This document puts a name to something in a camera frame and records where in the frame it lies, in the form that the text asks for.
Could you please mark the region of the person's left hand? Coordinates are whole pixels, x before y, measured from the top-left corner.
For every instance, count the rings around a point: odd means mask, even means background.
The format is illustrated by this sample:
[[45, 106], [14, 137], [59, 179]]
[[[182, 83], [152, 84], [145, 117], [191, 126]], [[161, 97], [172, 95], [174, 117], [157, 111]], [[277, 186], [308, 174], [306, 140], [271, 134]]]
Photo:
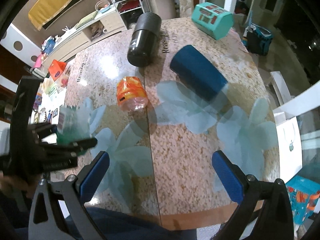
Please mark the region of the person's left hand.
[[1, 172], [1, 192], [11, 197], [13, 189], [26, 192], [26, 197], [32, 199], [38, 186], [41, 175], [28, 178], [26, 181], [17, 176], [5, 176]]

